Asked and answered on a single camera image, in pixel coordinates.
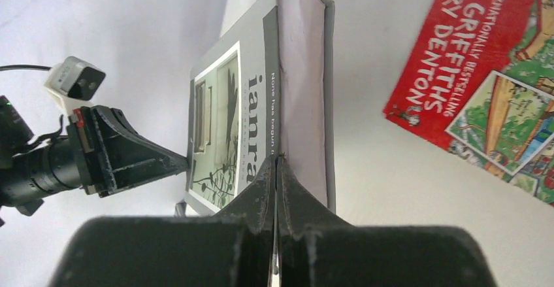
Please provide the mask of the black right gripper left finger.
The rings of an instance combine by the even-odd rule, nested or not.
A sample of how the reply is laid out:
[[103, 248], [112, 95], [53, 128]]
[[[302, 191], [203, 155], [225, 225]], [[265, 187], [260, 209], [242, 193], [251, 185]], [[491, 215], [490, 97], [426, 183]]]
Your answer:
[[270, 286], [276, 158], [212, 216], [101, 216], [73, 235], [51, 286]]

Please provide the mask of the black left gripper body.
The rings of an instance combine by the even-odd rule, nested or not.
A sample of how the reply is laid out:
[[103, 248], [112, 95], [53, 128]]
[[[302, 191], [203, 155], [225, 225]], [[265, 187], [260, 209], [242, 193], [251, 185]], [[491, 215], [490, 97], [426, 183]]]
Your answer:
[[58, 130], [34, 138], [34, 133], [6, 96], [1, 96], [1, 206], [32, 216], [44, 198], [60, 192], [86, 188], [92, 175], [86, 166], [79, 131], [85, 125], [83, 112], [74, 109], [68, 117], [68, 133]]

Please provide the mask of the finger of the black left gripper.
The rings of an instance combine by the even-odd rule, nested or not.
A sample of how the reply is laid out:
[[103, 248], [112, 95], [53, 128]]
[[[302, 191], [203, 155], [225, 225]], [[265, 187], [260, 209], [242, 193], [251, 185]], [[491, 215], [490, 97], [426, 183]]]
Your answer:
[[188, 159], [140, 135], [120, 109], [80, 108], [82, 185], [107, 197], [190, 169]]

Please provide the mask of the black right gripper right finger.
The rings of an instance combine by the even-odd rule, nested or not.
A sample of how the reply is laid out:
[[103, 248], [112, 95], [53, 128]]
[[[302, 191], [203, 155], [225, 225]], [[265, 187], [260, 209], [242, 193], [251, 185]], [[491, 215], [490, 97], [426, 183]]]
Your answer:
[[454, 226], [354, 226], [276, 161], [282, 286], [495, 286], [474, 238]]

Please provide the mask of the grey ianra book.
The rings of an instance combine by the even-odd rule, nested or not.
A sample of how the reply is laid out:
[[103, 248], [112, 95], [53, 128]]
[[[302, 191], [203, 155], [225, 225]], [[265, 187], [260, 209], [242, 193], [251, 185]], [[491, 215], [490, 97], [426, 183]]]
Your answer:
[[336, 209], [332, 0], [257, 0], [190, 75], [185, 195], [178, 217], [228, 206], [265, 158]]

